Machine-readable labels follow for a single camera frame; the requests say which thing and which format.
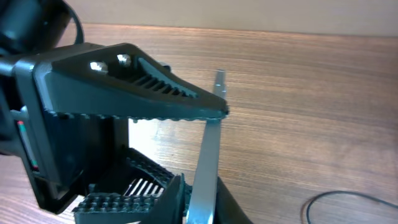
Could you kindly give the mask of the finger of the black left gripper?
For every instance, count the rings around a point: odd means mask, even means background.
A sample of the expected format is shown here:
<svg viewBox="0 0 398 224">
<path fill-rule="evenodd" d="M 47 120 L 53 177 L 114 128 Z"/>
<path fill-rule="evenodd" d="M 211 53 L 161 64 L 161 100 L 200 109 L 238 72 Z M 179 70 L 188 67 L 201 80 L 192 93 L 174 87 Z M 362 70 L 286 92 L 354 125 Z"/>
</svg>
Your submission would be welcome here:
<svg viewBox="0 0 398 224">
<path fill-rule="evenodd" d="M 75 222 L 134 223 L 154 207 L 175 175 L 139 151 L 126 149 L 73 209 Z"/>
<path fill-rule="evenodd" d="M 211 120 L 226 100 L 182 80 L 132 44 L 71 45 L 37 56 L 35 85 L 54 113 L 134 119 Z"/>
</svg>

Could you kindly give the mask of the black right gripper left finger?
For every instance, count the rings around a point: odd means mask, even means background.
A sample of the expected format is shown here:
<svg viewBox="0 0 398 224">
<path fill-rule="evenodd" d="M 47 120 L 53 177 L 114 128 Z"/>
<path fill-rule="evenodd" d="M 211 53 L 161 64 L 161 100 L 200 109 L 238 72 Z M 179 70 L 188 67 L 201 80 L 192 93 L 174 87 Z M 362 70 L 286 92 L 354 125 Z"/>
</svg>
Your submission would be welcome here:
<svg viewBox="0 0 398 224">
<path fill-rule="evenodd" d="M 176 175 L 140 224 L 182 224 L 185 210 L 185 178 Z"/>
</svg>

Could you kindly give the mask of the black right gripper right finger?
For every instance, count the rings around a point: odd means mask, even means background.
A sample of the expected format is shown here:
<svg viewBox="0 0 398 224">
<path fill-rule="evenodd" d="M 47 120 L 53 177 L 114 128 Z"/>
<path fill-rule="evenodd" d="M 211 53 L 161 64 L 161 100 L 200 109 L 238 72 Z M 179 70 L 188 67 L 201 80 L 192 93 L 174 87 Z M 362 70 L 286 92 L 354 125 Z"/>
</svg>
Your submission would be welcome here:
<svg viewBox="0 0 398 224">
<path fill-rule="evenodd" d="M 253 224 L 221 178 L 218 178 L 214 224 Z"/>
</svg>

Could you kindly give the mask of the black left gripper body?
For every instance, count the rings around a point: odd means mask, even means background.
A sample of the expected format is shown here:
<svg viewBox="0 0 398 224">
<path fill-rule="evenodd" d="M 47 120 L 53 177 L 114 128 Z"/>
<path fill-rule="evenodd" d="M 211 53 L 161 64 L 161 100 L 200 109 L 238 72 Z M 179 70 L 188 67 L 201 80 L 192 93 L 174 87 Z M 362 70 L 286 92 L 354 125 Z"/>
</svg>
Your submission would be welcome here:
<svg viewBox="0 0 398 224">
<path fill-rule="evenodd" d="M 21 158 L 39 207 L 62 213 L 95 184 L 109 183 L 128 145 L 128 121 L 100 111 L 108 106 L 95 85 L 117 62 L 116 46 L 78 44 L 1 59 L 1 152 Z"/>
</svg>

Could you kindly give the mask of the blue screen smartphone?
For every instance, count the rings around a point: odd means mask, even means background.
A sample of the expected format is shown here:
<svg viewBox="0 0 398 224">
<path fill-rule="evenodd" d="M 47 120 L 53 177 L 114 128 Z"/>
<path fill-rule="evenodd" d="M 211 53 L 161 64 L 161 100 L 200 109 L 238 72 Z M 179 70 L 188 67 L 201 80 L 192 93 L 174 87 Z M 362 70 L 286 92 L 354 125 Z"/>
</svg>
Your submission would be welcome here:
<svg viewBox="0 0 398 224">
<path fill-rule="evenodd" d="M 187 212 L 187 224 L 212 224 L 215 216 L 221 120 L 205 124 Z"/>
</svg>

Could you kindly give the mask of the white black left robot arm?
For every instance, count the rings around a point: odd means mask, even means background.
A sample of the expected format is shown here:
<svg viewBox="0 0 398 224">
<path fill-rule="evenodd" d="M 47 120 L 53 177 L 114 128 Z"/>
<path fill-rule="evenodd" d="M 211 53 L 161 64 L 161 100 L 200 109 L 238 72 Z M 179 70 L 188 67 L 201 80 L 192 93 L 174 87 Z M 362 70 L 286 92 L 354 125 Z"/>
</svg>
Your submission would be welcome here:
<svg viewBox="0 0 398 224">
<path fill-rule="evenodd" d="M 231 223 L 218 177 L 224 72 L 212 92 L 175 76 L 132 44 L 87 43 L 63 1 L 1 2 L 1 153 L 20 157 L 41 209 L 77 223 Z M 128 145 L 128 121 L 206 123 L 193 185 Z"/>
</svg>

